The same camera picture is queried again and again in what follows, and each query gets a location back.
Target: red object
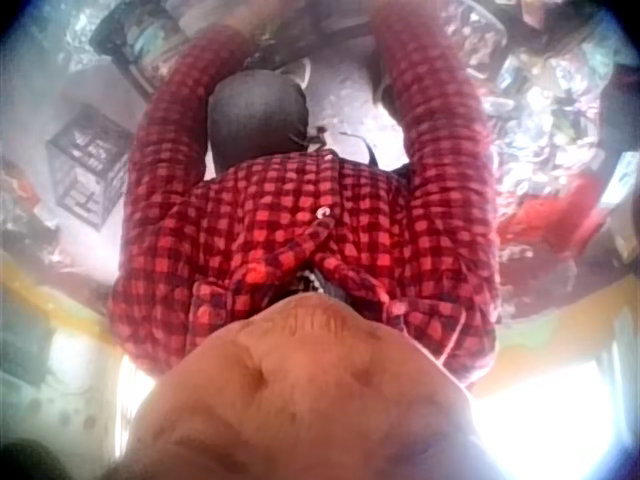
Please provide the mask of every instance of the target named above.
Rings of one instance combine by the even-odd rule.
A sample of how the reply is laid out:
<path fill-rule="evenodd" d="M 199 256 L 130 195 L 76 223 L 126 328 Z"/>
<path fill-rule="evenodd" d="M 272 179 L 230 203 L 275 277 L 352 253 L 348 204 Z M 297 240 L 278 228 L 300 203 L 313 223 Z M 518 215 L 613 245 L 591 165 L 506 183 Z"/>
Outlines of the red object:
<path fill-rule="evenodd" d="M 362 316 L 411 335 L 462 383 L 489 368 L 490 138 L 471 81 L 430 21 L 404 2 L 374 19 L 405 128 L 409 188 L 326 150 L 254 160 L 203 182 L 208 97 L 251 48 L 228 27 L 195 40 L 158 91 L 130 159 L 110 318 L 138 365 L 167 371 L 311 265 Z"/>
<path fill-rule="evenodd" d="M 558 254 L 582 251 L 602 225 L 603 212 L 597 209 L 605 186 L 595 174 L 578 175 L 561 209 L 545 231 L 544 240 Z"/>

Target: shirt pocket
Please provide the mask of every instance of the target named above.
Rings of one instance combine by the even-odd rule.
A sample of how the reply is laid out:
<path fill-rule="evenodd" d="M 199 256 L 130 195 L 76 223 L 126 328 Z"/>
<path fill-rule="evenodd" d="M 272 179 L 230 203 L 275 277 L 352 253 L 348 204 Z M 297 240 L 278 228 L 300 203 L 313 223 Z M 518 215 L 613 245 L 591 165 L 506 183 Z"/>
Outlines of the shirt pocket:
<path fill-rule="evenodd" d="M 198 348 L 212 333 L 230 323 L 228 302 L 228 291 L 215 282 L 203 280 L 194 283 L 186 355 Z"/>

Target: wall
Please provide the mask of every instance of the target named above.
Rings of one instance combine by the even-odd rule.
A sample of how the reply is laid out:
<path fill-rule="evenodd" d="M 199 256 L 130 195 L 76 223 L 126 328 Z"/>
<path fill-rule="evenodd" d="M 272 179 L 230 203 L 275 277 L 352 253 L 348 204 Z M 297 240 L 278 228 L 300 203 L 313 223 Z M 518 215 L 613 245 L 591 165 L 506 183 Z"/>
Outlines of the wall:
<path fill-rule="evenodd" d="M 613 341 L 613 322 L 624 308 L 640 326 L 639 292 L 638 279 L 628 276 L 535 322 L 499 328 L 496 363 L 473 395 L 487 397 L 532 376 L 593 359 Z"/>

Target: shirt button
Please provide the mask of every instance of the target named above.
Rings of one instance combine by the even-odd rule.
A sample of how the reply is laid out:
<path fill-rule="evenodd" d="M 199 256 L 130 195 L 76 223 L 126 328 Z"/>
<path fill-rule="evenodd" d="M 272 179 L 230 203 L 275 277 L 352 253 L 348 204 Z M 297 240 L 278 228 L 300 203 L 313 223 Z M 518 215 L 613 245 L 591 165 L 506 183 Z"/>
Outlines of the shirt button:
<path fill-rule="evenodd" d="M 329 215 L 331 215 L 331 209 L 329 207 L 319 208 L 316 212 L 316 217 L 319 219 L 327 218 Z"/>

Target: black wire cage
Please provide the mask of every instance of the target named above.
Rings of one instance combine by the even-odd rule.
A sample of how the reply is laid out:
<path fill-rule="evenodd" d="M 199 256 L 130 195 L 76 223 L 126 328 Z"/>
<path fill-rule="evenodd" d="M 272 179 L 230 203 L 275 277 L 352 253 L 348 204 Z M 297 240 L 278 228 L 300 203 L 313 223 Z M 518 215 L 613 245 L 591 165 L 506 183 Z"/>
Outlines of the black wire cage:
<path fill-rule="evenodd" d="M 49 142 L 56 204 L 100 230 L 122 198 L 133 134 L 91 106 L 83 106 Z"/>

